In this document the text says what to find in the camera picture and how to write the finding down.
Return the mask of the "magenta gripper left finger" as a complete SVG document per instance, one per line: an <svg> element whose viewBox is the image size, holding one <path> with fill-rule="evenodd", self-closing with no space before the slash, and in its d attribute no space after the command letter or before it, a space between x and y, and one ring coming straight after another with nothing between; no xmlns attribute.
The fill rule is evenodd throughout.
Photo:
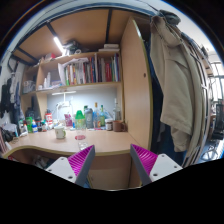
<svg viewBox="0 0 224 224"><path fill-rule="evenodd" d="M59 157L46 171L83 187L94 157L95 146L91 145L68 158Z"/></svg>

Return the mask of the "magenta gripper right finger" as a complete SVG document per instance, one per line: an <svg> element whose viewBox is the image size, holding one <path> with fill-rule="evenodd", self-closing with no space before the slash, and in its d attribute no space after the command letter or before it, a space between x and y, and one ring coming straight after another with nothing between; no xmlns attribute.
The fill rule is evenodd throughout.
<svg viewBox="0 0 224 224"><path fill-rule="evenodd" d="M130 154L143 186L182 169L166 154L156 155L134 144L130 146Z"/></svg>

